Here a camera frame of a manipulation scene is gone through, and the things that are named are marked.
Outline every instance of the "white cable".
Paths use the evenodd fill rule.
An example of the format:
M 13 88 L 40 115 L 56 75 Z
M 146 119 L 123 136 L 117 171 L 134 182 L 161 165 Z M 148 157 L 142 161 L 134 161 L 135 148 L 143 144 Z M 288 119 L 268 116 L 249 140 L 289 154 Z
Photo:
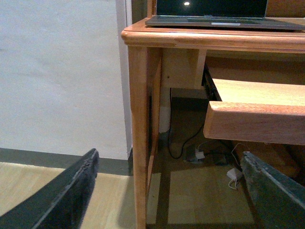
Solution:
M 232 187 L 231 184 L 234 182 L 234 180 L 231 180 L 228 184 L 229 188 L 233 189 L 233 190 L 236 190 L 236 188 Z
M 243 143 L 237 143 L 236 146 L 234 147 L 234 149 L 231 151 L 231 154 L 232 154 L 232 156 L 234 157 L 234 159 L 235 159 L 237 165 L 240 166 L 240 164 L 238 163 L 236 157 L 235 157 L 234 154 L 233 154 L 233 151 L 236 149 L 236 147 L 237 147 L 238 145 L 242 145 L 242 146 L 247 147 L 247 148 L 249 149 L 249 151 L 250 151 L 250 148 L 249 148 L 248 146 L 244 145 Z
M 238 190 L 237 185 L 239 184 L 239 182 L 237 182 L 237 179 L 231 180 L 228 184 L 229 188 L 233 189 L 233 190 Z

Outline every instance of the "charger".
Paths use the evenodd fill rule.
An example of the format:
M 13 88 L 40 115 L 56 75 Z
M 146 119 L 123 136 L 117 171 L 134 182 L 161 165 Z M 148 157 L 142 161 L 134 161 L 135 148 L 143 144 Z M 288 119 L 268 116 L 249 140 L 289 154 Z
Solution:
M 227 176 L 234 181 L 239 180 L 243 177 L 243 174 L 241 171 L 239 171 L 237 168 L 232 168 L 227 172 Z
M 237 182 L 240 178 L 243 177 L 243 174 L 241 171 L 239 171 L 237 168 L 232 168 L 227 172 L 227 176 L 231 179 L 228 186 L 231 189 L 237 190 L 237 185 L 239 182 Z

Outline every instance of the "dark baseboard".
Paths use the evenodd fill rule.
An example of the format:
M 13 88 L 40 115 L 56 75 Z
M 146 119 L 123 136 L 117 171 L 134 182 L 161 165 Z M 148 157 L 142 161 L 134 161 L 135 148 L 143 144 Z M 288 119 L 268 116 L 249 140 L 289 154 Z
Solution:
M 0 162 L 9 162 L 23 165 L 66 169 L 80 158 L 81 156 L 75 155 L 52 154 L 0 148 Z M 132 174 L 132 151 L 128 160 L 100 158 L 99 163 L 99 173 L 130 176 Z

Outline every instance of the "wooden floor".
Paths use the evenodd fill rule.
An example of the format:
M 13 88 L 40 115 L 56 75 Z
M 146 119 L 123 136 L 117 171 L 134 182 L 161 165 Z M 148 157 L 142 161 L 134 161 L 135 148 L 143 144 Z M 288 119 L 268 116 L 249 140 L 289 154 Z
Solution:
M 173 154 L 203 122 L 200 112 L 173 112 Z M 204 141 L 202 132 L 193 143 Z M 206 147 L 221 147 L 211 142 Z M 152 176 L 147 224 L 161 229 L 254 229 L 251 204 L 244 188 L 228 187 L 232 166 L 215 166 L 211 156 L 194 165 L 160 152 Z M 62 169 L 0 163 L 0 215 L 35 193 Z M 99 173 L 82 229 L 135 228 L 133 177 Z

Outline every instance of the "desk top edge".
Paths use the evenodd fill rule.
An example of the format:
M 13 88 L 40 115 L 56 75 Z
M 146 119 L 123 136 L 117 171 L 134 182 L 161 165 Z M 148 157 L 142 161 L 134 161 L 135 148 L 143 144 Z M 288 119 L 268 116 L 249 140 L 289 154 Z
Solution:
M 282 21 L 305 19 L 280 18 Z M 145 18 L 127 28 L 121 36 L 128 46 L 194 48 L 254 52 L 305 53 L 305 32 L 266 32 L 150 28 Z

